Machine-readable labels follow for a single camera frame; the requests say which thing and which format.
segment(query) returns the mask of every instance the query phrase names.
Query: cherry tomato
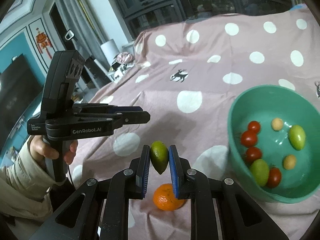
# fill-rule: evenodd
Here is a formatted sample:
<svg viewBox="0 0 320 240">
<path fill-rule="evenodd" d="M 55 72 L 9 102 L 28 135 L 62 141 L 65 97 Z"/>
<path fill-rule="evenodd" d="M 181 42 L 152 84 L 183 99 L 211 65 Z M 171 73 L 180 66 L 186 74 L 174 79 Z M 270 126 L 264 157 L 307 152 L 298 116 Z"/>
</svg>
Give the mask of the cherry tomato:
<svg viewBox="0 0 320 240">
<path fill-rule="evenodd" d="M 254 131 L 248 130 L 241 135 L 241 144 L 247 148 L 255 146 L 258 142 L 257 134 Z"/>
<path fill-rule="evenodd" d="M 278 168 L 271 168 L 269 172 L 269 178 L 267 182 L 267 187 L 275 188 L 277 187 L 282 179 L 281 171 Z"/>
<path fill-rule="evenodd" d="M 245 160 L 249 164 L 261 158 L 262 158 L 262 152 L 257 147 L 250 147 L 245 152 Z"/>
<path fill-rule="evenodd" d="M 248 130 L 254 131 L 255 133 L 259 133 L 261 129 L 260 123 L 257 121 L 251 121 L 248 124 Z"/>
</svg>

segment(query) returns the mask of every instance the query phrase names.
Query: paper roll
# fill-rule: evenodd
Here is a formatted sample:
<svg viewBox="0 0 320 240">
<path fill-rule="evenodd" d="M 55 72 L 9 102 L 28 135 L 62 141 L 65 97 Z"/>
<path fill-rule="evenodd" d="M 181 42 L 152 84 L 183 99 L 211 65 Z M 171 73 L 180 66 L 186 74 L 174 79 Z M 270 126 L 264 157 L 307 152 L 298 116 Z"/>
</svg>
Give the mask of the paper roll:
<svg viewBox="0 0 320 240">
<path fill-rule="evenodd" d="M 115 56 L 120 53 L 115 41 L 114 40 L 107 41 L 106 43 L 102 44 L 100 47 L 102 49 L 103 54 L 106 56 L 109 65 L 112 66 Z"/>
</svg>

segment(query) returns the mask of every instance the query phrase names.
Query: black cable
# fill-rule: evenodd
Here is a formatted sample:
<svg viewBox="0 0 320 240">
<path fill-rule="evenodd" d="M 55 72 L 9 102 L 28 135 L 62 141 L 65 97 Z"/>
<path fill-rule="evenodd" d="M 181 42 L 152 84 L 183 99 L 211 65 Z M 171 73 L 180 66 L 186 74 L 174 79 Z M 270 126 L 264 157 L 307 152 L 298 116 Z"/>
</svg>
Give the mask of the black cable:
<svg viewBox="0 0 320 240">
<path fill-rule="evenodd" d="M 68 165 L 68 171 L 69 171 L 71 184 L 73 185 L 74 188 L 76 188 L 75 185 L 73 184 L 73 180 L 72 180 L 72 177 L 71 177 L 71 172 L 70 172 L 70 166 L 69 165 Z"/>
</svg>

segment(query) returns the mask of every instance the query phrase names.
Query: metal screw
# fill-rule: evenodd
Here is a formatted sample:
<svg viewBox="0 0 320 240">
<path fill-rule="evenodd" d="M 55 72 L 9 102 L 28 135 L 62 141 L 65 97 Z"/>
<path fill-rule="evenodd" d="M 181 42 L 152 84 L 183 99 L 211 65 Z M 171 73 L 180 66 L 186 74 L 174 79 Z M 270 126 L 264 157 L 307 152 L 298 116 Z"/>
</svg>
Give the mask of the metal screw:
<svg viewBox="0 0 320 240">
<path fill-rule="evenodd" d="M 187 170 L 187 173 L 189 175 L 195 175 L 197 173 L 197 171 L 195 169 L 189 169 L 189 170 Z"/>
<path fill-rule="evenodd" d="M 126 176 L 131 175 L 132 173 L 133 173 L 133 170 L 131 170 L 131 169 L 126 169 L 123 171 L 123 174 Z"/>
<path fill-rule="evenodd" d="M 226 179 L 224 180 L 224 183 L 227 184 L 227 185 L 232 185 L 232 184 L 233 184 L 233 179 L 226 178 Z"/>
<path fill-rule="evenodd" d="M 87 180 L 87 185 L 88 186 L 93 186 L 94 184 L 96 184 L 97 183 L 97 181 L 95 180 L 95 179 L 88 179 Z"/>
</svg>

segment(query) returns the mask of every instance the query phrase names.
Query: television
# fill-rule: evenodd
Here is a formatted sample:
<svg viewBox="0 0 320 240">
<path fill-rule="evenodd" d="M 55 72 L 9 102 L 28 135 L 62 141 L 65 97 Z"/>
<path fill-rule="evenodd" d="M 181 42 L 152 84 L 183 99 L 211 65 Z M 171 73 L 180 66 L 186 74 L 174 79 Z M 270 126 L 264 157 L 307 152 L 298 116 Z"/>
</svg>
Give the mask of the television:
<svg viewBox="0 0 320 240">
<path fill-rule="evenodd" d="M 0 148 L 32 101 L 41 93 L 39 84 L 23 55 L 0 75 Z"/>
</svg>

